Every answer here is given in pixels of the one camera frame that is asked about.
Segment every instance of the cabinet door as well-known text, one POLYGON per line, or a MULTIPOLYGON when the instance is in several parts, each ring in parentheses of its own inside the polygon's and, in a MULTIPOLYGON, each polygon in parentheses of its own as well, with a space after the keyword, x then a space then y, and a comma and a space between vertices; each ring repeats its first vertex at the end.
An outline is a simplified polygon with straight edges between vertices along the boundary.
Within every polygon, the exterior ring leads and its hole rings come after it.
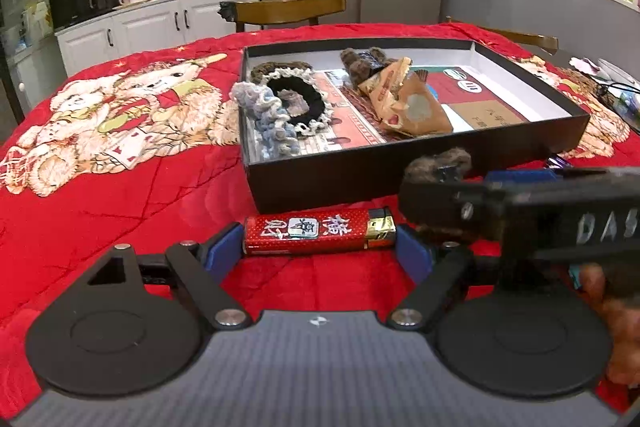
POLYGON ((60 52, 68 76, 85 68, 117 58, 113 35, 108 21, 100 20, 84 24, 58 35, 60 52))
POLYGON ((185 42, 186 28, 177 0, 120 13, 111 25, 121 55, 173 48, 185 42))
MULTIPOLYGON (((180 0, 182 3, 182 23, 188 26, 186 42, 207 37, 223 37, 236 32, 236 24, 226 22, 220 15, 222 1, 259 1, 259 0, 180 0)), ((248 25, 245 31, 259 30, 260 26, 248 25)))

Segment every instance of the chair backrest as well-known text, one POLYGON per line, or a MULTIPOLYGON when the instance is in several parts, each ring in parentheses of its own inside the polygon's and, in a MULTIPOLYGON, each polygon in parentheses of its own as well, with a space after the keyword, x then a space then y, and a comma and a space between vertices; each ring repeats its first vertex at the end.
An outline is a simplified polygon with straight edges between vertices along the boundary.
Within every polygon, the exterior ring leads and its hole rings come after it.
POLYGON ((290 24, 309 21, 318 24, 318 17, 343 12, 347 0, 277 0, 236 2, 236 32, 243 32, 245 24, 290 24))
MULTIPOLYGON (((452 17, 447 17, 447 22, 463 22, 457 21, 452 17)), ((542 48, 544 51, 549 53, 550 55, 555 55, 556 51, 559 49, 558 38, 549 37, 546 35, 533 35, 531 33, 519 33, 512 32, 510 30, 498 30, 496 28, 485 28, 484 26, 478 26, 483 30, 487 30, 490 32, 497 33, 498 35, 502 35, 503 37, 507 37, 510 41, 517 42, 518 44, 528 44, 529 46, 537 46, 542 48)))

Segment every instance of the round metal bolt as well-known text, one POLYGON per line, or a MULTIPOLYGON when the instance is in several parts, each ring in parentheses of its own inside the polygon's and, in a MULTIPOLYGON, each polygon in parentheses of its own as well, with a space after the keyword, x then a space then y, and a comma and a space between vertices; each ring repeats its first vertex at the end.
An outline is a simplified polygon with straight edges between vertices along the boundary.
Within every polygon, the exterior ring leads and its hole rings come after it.
POLYGON ((464 221, 468 221, 473 217, 473 215, 474 215, 474 206, 473 204, 467 201, 465 204, 462 205, 462 210, 460 211, 460 217, 462 217, 464 221))
POLYGON ((401 308, 391 314, 391 320, 402 327, 417 326, 422 322, 422 314, 418 310, 401 308))
POLYGON ((242 310, 226 309, 216 313, 216 322, 227 327, 239 326, 246 320, 246 313, 242 310))

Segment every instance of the black scrunchie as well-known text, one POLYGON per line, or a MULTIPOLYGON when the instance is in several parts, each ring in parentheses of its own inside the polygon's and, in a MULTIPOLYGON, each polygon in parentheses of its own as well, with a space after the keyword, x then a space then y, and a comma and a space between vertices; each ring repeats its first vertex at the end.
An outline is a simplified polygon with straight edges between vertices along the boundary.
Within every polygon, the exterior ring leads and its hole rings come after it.
POLYGON ((311 84, 307 84, 299 76, 281 76, 280 78, 271 78, 267 82, 267 87, 273 91, 275 96, 277 96, 283 89, 290 89, 302 95, 306 105, 309 106, 309 110, 305 114, 291 117, 289 123, 293 126, 296 126, 299 123, 308 126, 309 122, 312 120, 318 121, 324 113, 324 100, 318 90, 311 84))

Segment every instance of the black box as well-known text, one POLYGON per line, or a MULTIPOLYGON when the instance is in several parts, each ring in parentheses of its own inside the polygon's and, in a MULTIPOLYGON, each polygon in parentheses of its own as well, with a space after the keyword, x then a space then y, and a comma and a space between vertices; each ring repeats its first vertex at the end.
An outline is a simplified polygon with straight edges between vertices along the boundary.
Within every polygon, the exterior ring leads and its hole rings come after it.
POLYGON ((432 67, 437 63, 435 57, 442 57, 442 63, 436 67, 464 64, 463 67, 474 68, 474 71, 477 68, 484 78, 484 87, 492 85, 489 91, 506 102, 494 90, 500 88, 510 97, 512 107, 524 105, 536 121, 256 162, 252 161, 250 152, 255 142, 248 139, 248 134, 253 132, 249 127, 251 122, 240 108, 242 161, 261 213, 353 203, 395 194, 404 168, 412 160, 453 147, 462 147, 471 154, 474 175, 545 159, 553 153, 575 148, 589 122, 586 111, 540 78, 488 48, 465 40, 365 38, 251 46, 244 50, 239 80, 248 80, 253 67, 269 60, 303 60, 318 71, 341 69, 341 50, 372 46, 382 48, 390 57, 411 57, 415 66, 432 67), (485 76, 486 73, 499 77, 500 81, 495 82, 485 76), (521 92, 521 98, 516 99, 512 91, 521 92), (535 116, 539 110, 547 116, 535 116))

